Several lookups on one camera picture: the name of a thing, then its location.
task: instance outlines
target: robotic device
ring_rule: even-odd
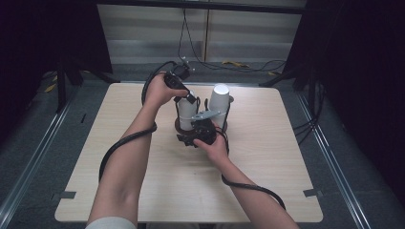
[[[193,143],[194,139],[199,139],[208,145],[214,143],[217,130],[212,123],[210,117],[217,115],[218,113],[212,111],[203,111],[191,117],[193,122],[191,125],[194,129],[194,134],[192,135],[177,135],[178,140],[184,142],[185,146],[197,146]]]
[[[164,82],[167,85],[167,87],[172,88],[172,89],[180,89],[180,90],[187,90],[188,94],[184,97],[186,98],[191,104],[194,104],[196,101],[199,101],[193,94],[190,93],[190,90],[188,90],[182,83],[181,81],[186,79],[190,75],[190,66],[188,63],[184,60],[184,58],[181,60],[182,64],[178,64],[174,61],[168,61],[164,64],[162,64],[159,68],[155,69],[149,77],[146,79],[145,85],[143,86],[142,90],[142,95],[141,95],[141,102],[145,101],[145,96],[146,92],[148,90],[149,84],[152,81],[152,79],[159,73],[160,69],[163,68],[164,66],[168,64],[172,64],[173,67],[171,71],[166,73],[164,75]],[[175,101],[179,102],[181,100],[181,97],[175,97]],[[217,130],[217,128],[214,126],[212,123],[210,117],[213,117],[215,115],[218,115],[220,112],[214,112],[214,111],[208,111],[207,106],[205,104],[205,111],[199,112],[195,114],[194,116],[191,117],[192,119],[192,127],[194,132],[191,135],[177,135],[179,141],[184,142],[186,146],[194,146],[197,147],[194,143],[194,139],[200,139],[204,141],[205,143],[211,145],[212,143],[215,142],[216,136],[221,135],[225,139],[225,144],[226,144],[226,150],[229,153],[229,144],[227,140],[227,135],[225,132],[222,132],[222,130]],[[98,181],[101,180],[102,175],[104,173],[104,168],[107,164],[108,159],[110,158],[111,154],[120,146],[128,143],[129,141],[132,141],[138,137],[141,137],[143,135],[149,135],[152,134],[156,129],[158,128],[157,124],[154,123],[153,127],[148,130],[144,130],[141,132],[133,133],[131,135],[126,136],[125,138],[119,140],[116,144],[114,144],[105,154],[104,158],[101,161],[100,168],[98,171]],[[238,188],[244,188],[244,189],[250,189],[250,190],[257,190],[261,192],[265,192],[269,195],[271,195],[273,198],[275,198],[280,205],[286,209],[285,204],[281,200],[279,196],[277,196],[275,193],[272,191],[263,188],[258,185],[250,185],[250,184],[243,184],[243,183],[235,183],[227,180],[224,176],[222,176],[223,183],[228,185],[228,186],[233,186],[233,187],[238,187]]]
[[[193,94],[190,93],[190,90],[188,90],[182,83],[181,80],[186,79],[188,76],[190,76],[190,66],[188,63],[182,59],[182,65],[174,65],[172,69],[164,75],[164,83],[167,85],[167,87],[171,89],[180,89],[180,90],[187,90],[188,94],[185,96],[185,98],[191,103],[196,102],[196,97],[194,97]],[[179,102],[181,97],[175,97],[175,102]]]

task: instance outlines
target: wire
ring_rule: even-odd
[[[280,69],[281,67],[283,67],[286,64],[285,60],[270,60],[267,61],[262,68],[260,69],[235,69],[235,68],[227,68],[224,66],[218,66],[215,64],[210,64],[210,63],[206,63],[206,62],[202,62],[200,60],[200,58],[197,56],[196,51],[194,50],[194,45],[193,45],[193,41],[191,39],[191,34],[190,34],[190,30],[188,28],[188,23],[187,23],[187,18],[185,16],[185,9],[182,9],[182,14],[183,14],[183,21],[182,21],[182,26],[181,26],[181,37],[180,37],[180,41],[179,41],[179,48],[178,48],[178,57],[181,58],[180,55],[180,50],[181,50],[181,42],[182,42],[182,35],[183,35],[183,31],[184,31],[184,26],[187,29],[187,33],[188,33],[188,39],[190,41],[190,45],[191,45],[191,50],[194,53],[194,56],[196,57],[197,61],[203,65],[204,67],[206,67],[207,69],[210,70],[230,70],[230,71],[235,71],[235,72],[240,72],[240,73],[255,73],[255,72],[271,72],[271,71],[275,71],[277,69]],[[280,65],[278,65],[275,68],[272,69],[265,69],[265,67],[270,64],[270,63],[275,63],[275,62],[281,62]]]
[[[229,154],[229,141],[228,141],[228,137],[227,137],[226,133],[223,132],[223,130],[221,128],[219,128],[219,127],[217,127],[216,132],[224,138],[226,152]],[[259,185],[254,185],[254,184],[244,184],[244,183],[231,182],[231,181],[227,180],[224,175],[221,175],[221,179],[223,180],[223,183],[225,185],[229,186],[229,187],[236,187],[236,188],[243,188],[243,189],[249,189],[249,190],[255,190],[255,191],[264,192],[264,193],[270,195],[271,197],[273,197],[274,199],[276,199],[278,201],[278,203],[280,204],[280,206],[282,206],[286,210],[286,205],[284,204],[284,202],[280,198],[280,196],[278,196],[273,191],[268,190],[267,188],[261,187]]]
[[[141,97],[140,100],[143,103],[145,102],[145,97],[146,97],[146,92],[149,88],[149,84],[152,82],[152,80],[155,78],[155,76],[158,74],[158,71],[160,71],[160,69],[162,69],[164,66],[168,65],[168,64],[172,64],[172,65],[176,65],[177,63],[174,61],[167,61],[165,63],[163,63],[162,65],[158,66],[154,71],[152,71],[148,78],[146,79],[145,84],[143,85],[143,89],[142,89],[142,93],[141,93]],[[158,128],[158,125],[156,124],[156,122],[154,122],[153,126],[150,129],[144,130],[144,131],[140,131],[140,132],[136,132],[134,134],[128,135],[122,139],[120,139],[118,142],[116,142],[108,151],[107,153],[104,155],[104,158],[101,160],[101,164],[100,164],[100,168],[98,170],[98,182],[101,181],[102,175],[104,174],[104,169],[105,166],[107,165],[108,159],[110,158],[110,156],[113,154],[113,152],[116,151],[116,149],[118,149],[120,146],[135,140],[139,137],[145,136],[145,135],[149,135],[152,134],[154,131],[156,131],[156,129]]]
[[[318,97],[318,111],[316,112],[315,116],[308,122],[294,127],[293,130],[299,130],[303,127],[306,127],[303,131],[295,134],[295,136],[299,136],[301,134],[303,134],[304,132],[307,132],[304,137],[298,142],[298,145],[301,145],[301,143],[303,143],[305,141],[305,139],[307,139],[307,137],[309,136],[309,134],[316,128],[316,125],[319,122],[319,117],[322,113],[322,109],[323,109],[323,104],[324,104],[324,100],[325,100],[325,88],[321,85],[321,83],[318,81],[318,93],[317,93],[317,97]]]

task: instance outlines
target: paper cup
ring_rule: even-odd
[[[193,126],[191,125],[191,118],[190,119],[185,119],[185,118],[179,118],[179,123],[180,123],[180,129],[184,131],[191,131],[193,130]]]
[[[179,117],[180,119],[190,119],[197,113],[197,103],[191,104],[187,99],[182,98],[179,101]]]
[[[209,99],[208,109],[225,114],[229,106],[229,88],[226,84],[216,84]]]
[[[226,113],[215,115],[215,116],[211,117],[211,120],[213,122],[215,122],[220,128],[223,128],[224,123],[225,123],[225,118],[226,118]]]

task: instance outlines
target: wooden table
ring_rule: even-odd
[[[124,133],[140,109],[141,84],[113,84],[100,107],[66,187],[76,192],[61,199],[59,221],[86,221],[104,154]],[[213,86],[188,85],[202,101]],[[277,193],[299,222],[317,222],[323,214],[279,92],[229,87],[235,98],[228,116],[231,160],[257,184]],[[247,216],[201,149],[185,147],[176,137],[173,101],[163,105],[153,133],[143,182],[139,222],[246,222]]]

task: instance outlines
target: person's right hand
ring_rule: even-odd
[[[176,90],[167,87],[163,77],[164,73],[159,73],[152,79],[146,92],[144,105],[149,104],[159,108],[174,96],[183,97],[187,95],[187,90]]]
[[[226,151],[225,139],[220,134],[217,134],[217,138],[211,145],[208,145],[199,139],[194,139],[193,142],[198,147],[206,151],[208,158],[218,169],[230,161]]]

